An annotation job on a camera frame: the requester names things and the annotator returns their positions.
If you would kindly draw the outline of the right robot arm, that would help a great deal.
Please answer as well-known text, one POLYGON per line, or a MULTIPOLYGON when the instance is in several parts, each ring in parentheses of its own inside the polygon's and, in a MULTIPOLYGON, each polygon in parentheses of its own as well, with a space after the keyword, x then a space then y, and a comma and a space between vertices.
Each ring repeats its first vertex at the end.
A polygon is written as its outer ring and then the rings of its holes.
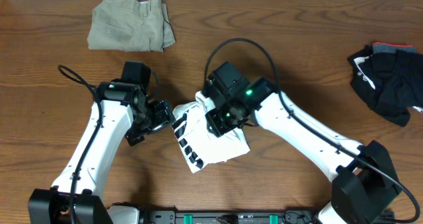
POLYGON ((206 114, 207 129, 227 135, 251 120, 280 136, 311 160, 332 184, 329 203, 314 223, 392 223, 387 210, 400 194, 388 150, 336 133, 296 106, 265 78, 250 82, 229 62, 206 79, 206 97, 215 108, 206 114))

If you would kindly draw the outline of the white t-shirt black print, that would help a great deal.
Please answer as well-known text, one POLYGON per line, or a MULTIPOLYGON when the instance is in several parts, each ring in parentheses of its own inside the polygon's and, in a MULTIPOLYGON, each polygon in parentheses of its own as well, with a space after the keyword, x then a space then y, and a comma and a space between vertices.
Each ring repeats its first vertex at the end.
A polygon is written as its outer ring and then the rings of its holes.
POLYGON ((206 113, 215 104, 200 91, 195 98, 194 102, 180 104, 173 110, 176 121, 171 125, 191 172, 248 153, 250 147, 242 129, 235 128, 221 137, 208 131, 206 113))

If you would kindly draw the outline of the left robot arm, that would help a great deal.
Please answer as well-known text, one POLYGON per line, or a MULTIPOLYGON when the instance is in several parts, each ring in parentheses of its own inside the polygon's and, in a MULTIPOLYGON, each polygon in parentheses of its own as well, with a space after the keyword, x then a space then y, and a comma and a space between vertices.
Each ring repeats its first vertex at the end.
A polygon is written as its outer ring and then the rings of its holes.
POLYGON ((168 102, 148 93, 156 73, 141 62, 127 61, 121 77, 94 86, 64 65, 58 70, 86 86, 94 103, 67 166, 50 189, 33 191, 28 201, 31 223, 148 223, 148 213, 138 205, 121 202, 107 208, 102 199, 121 141, 134 146, 175 121, 168 102))

